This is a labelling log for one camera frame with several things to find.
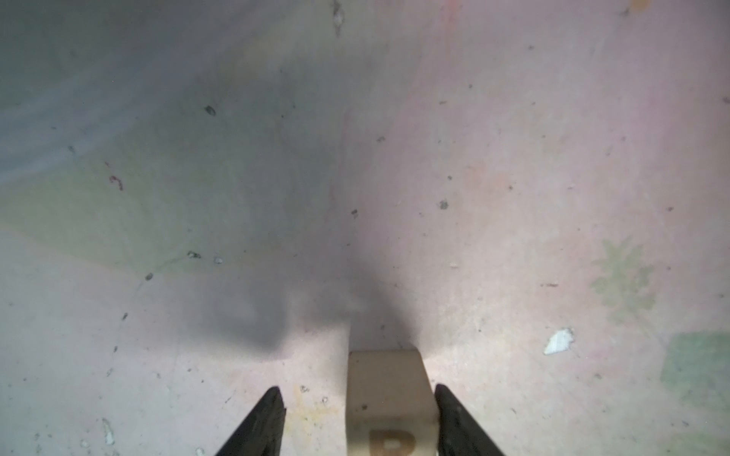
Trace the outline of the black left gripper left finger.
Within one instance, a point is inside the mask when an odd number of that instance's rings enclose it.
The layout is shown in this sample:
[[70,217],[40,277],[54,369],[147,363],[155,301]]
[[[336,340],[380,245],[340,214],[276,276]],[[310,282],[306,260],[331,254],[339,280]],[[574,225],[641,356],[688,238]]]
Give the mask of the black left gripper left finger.
[[269,388],[217,456],[280,456],[286,417],[281,389]]

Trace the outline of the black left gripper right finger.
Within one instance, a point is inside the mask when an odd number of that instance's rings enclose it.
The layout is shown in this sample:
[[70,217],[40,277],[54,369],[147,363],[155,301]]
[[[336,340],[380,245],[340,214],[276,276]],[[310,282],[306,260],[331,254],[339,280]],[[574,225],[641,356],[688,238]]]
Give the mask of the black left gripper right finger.
[[439,456],[504,456],[452,391],[443,384],[435,386],[439,408]]

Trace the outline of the wooden block letter R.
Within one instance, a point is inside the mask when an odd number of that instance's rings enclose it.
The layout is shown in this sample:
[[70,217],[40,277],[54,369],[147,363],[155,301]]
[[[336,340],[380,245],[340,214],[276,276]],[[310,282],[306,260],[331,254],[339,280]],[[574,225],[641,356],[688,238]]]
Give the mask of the wooden block letter R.
[[348,455],[435,455],[439,419],[419,351],[349,353],[345,404]]

